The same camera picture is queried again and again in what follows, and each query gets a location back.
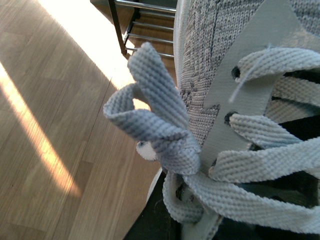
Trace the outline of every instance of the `chair leg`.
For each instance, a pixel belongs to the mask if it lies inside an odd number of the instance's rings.
[[[109,2],[111,16],[112,16],[112,20],[113,20],[113,25],[115,28],[115,33],[118,38],[119,46],[121,49],[121,53],[122,53],[122,55],[126,56],[127,50],[126,50],[126,46],[125,46],[125,43],[124,43],[124,40],[123,40],[122,34],[121,34],[121,28],[120,28],[119,18],[118,18],[118,14],[117,14],[116,4],[115,4],[114,0],[108,0],[108,2]]]

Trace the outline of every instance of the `flat shoelace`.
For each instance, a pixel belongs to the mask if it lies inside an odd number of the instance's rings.
[[[273,200],[238,186],[274,180],[298,171],[319,178],[320,137],[301,141],[265,116],[233,114],[230,126],[263,150],[223,151],[206,176],[200,171],[201,148],[188,130],[186,107],[157,52],[149,43],[143,44],[130,58],[128,67],[136,83],[116,92],[104,106],[104,114],[135,140],[151,143],[156,159],[167,170],[163,201],[173,219],[196,223],[205,209],[209,209],[235,221],[320,234],[319,206],[306,208]],[[265,75],[319,67],[320,54],[314,51],[268,48],[239,61],[241,74],[237,81],[245,84]],[[318,84],[293,81],[287,85],[284,79],[276,85],[282,98],[320,107]],[[135,109],[133,98],[144,98],[152,112]],[[176,190],[183,182],[201,204],[182,202],[176,197]]]

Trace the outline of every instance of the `wooden floor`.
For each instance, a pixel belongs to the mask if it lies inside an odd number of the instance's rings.
[[[0,240],[120,240],[145,205],[159,165],[102,113],[133,81],[110,19],[89,0],[0,0]]]

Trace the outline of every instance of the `sneaker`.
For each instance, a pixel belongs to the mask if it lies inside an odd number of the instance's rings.
[[[319,17],[315,0],[192,1],[180,93],[150,43],[129,59],[104,114],[149,143],[181,224],[136,239],[319,239]]]

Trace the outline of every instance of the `metal bar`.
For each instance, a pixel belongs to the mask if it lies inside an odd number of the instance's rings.
[[[130,51],[137,51],[138,50],[138,48],[135,48],[135,47],[126,47],[125,49],[130,50]],[[161,53],[161,52],[158,52],[158,54],[160,56],[167,57],[167,58],[173,58],[174,57],[171,54],[166,54],[166,53]]]
[[[113,25],[115,28],[115,33],[118,38],[119,46],[121,49],[121,53],[122,53],[122,55],[125,56],[127,54],[127,50],[126,50],[126,46],[125,46],[125,43],[124,43],[124,40],[123,40],[122,34],[121,34],[121,28],[120,28],[120,23],[119,23],[119,18],[118,18],[118,14],[117,14],[115,1],[108,0],[108,2],[109,2],[111,16],[112,16],[112,20],[113,20]]]
[[[133,21],[132,23],[134,25],[139,25],[139,26],[144,26],[144,27],[149,27],[149,28],[154,28],[154,29],[162,29],[162,30],[169,30],[169,31],[174,30],[173,27],[154,25],[154,24],[149,24],[149,23],[144,23],[144,22]]]
[[[140,11],[140,14],[146,14],[146,15],[153,15],[153,16],[157,16],[157,17],[163,17],[163,18],[170,18],[170,19],[174,19],[175,15],[171,15],[171,14],[163,14],[163,13],[158,13],[158,12],[153,12],[153,11]]]
[[[167,44],[174,43],[173,41],[170,41],[170,40],[165,40],[165,39],[152,37],[152,36],[143,36],[143,35],[138,35],[138,34],[133,34],[133,33],[129,33],[128,36],[133,37],[133,38],[137,38],[137,39],[146,39],[146,40],[150,40],[150,41],[157,41],[157,42],[162,42],[162,43],[167,43]]]
[[[172,14],[176,13],[176,9],[172,7],[157,6],[157,5],[145,4],[141,2],[127,1],[127,0],[114,0],[114,3],[121,6],[134,7],[139,9],[148,9],[148,10],[154,10],[154,11],[172,13]]]
[[[125,34],[124,34],[124,40],[123,40],[124,45],[127,44],[127,41],[128,41],[128,38],[129,38],[129,33],[131,33],[132,28],[133,28],[134,23],[135,23],[135,20],[136,20],[136,18],[137,18],[137,16],[139,14],[140,14],[139,13],[139,8],[134,8],[134,12],[132,14],[130,23],[129,23],[128,27],[126,28],[126,31],[125,31]]]

